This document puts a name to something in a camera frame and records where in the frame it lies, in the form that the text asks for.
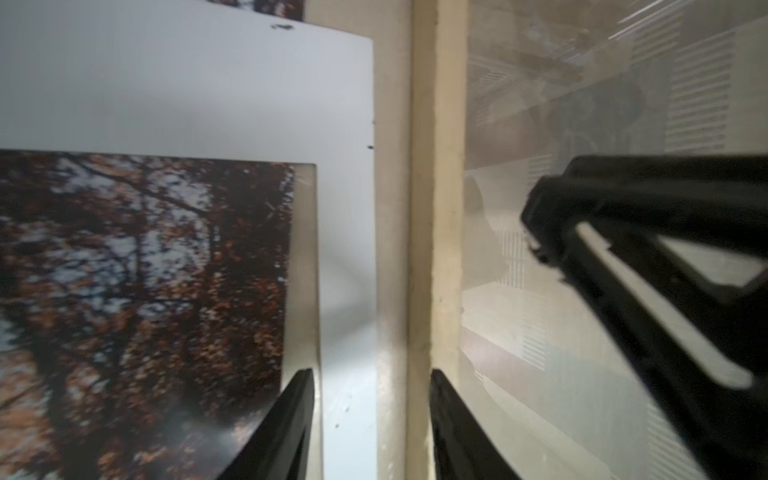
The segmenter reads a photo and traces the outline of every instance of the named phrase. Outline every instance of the glass panel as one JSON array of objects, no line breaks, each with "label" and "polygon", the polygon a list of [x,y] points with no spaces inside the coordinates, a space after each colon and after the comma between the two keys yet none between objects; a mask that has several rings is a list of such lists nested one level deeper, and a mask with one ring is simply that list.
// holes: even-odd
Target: glass panel
[{"label": "glass panel", "polygon": [[744,253],[661,235],[659,241],[699,275],[717,285],[744,288],[766,270],[764,259]]},{"label": "glass panel", "polygon": [[[768,3],[470,8],[459,392],[527,480],[703,478],[592,312],[528,252],[519,216],[579,154],[764,152]],[[763,267],[727,266],[728,280]]]}]

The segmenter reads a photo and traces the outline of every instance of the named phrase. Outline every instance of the wooden beam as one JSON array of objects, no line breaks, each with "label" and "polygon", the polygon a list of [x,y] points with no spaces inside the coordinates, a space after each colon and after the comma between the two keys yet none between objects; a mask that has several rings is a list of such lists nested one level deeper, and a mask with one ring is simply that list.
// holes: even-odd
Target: wooden beam
[{"label": "wooden beam", "polygon": [[467,0],[414,0],[406,478],[435,478],[429,376],[458,387]]}]

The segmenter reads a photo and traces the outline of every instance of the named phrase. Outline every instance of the white board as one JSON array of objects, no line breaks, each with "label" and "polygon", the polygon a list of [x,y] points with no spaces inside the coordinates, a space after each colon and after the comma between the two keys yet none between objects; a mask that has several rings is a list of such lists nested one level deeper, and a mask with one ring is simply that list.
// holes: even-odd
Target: white board
[{"label": "white board", "polygon": [[0,2],[1,148],[317,165],[329,480],[376,477],[372,122],[368,38],[191,0]]}]

